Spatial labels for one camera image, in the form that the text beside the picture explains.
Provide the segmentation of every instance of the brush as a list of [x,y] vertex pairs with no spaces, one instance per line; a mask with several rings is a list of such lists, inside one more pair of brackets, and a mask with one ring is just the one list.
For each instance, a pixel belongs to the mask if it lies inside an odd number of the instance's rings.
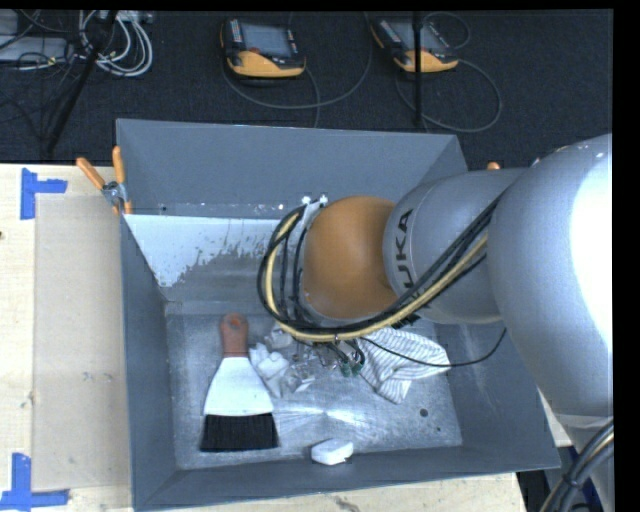
[[240,313],[220,321],[223,357],[205,399],[201,451],[263,450],[279,444],[269,391],[249,361],[248,332]]

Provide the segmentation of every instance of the white cloth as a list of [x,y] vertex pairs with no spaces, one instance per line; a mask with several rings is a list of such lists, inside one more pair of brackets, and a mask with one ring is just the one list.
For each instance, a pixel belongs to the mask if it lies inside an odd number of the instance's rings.
[[[435,341],[415,333],[385,327],[368,336],[378,345],[419,361],[448,365],[446,351]],[[411,387],[411,382],[447,371],[447,367],[428,366],[391,354],[373,343],[361,340],[358,345],[366,361],[360,375],[382,397],[393,403],[401,403]]]

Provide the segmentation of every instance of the electronic component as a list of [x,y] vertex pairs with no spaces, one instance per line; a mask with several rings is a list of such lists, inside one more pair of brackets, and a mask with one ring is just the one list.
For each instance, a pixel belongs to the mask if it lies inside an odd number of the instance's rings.
[[[413,27],[409,21],[376,18],[371,33],[380,48],[404,71],[415,73],[415,45]],[[420,30],[422,51],[420,68],[423,73],[445,71],[458,65],[455,50],[429,22]]]
[[273,83],[305,68],[293,32],[283,26],[231,18],[222,26],[220,44],[236,78]]

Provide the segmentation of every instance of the wiring harness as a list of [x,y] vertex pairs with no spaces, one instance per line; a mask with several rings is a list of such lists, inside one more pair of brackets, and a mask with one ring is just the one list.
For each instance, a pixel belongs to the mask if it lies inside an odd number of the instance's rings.
[[[283,331],[294,339],[314,343],[337,343],[366,337],[379,329],[396,325],[435,299],[463,275],[471,271],[486,256],[484,248],[486,231],[499,197],[452,242],[447,250],[427,271],[416,280],[414,286],[400,296],[391,306],[365,320],[340,326],[322,326],[305,314],[299,300],[300,246],[306,228],[299,237],[295,249],[291,295],[285,291],[288,271],[287,252],[289,237],[303,218],[308,205],[300,206],[288,213],[277,225],[258,269],[257,290],[266,311],[278,322]],[[281,246],[282,267],[280,271],[280,297],[276,298],[273,287],[274,267]]]
[[[78,57],[86,59],[91,52],[92,44],[87,37],[89,24],[100,15],[101,11],[92,10],[86,15],[80,10],[78,16],[78,32],[82,48],[85,54]],[[124,47],[116,48],[114,42],[123,40]],[[136,77],[146,73],[153,63],[153,46],[149,35],[137,19],[128,16],[126,13],[119,13],[116,17],[114,31],[111,34],[111,41],[106,48],[101,51],[96,60],[96,65],[112,75],[120,77]]]

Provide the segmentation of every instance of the wooden brush handle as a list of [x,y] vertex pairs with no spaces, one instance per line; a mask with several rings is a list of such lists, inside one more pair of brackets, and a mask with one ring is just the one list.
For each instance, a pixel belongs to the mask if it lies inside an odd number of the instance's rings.
[[228,313],[220,321],[224,357],[246,357],[249,322],[240,313]]

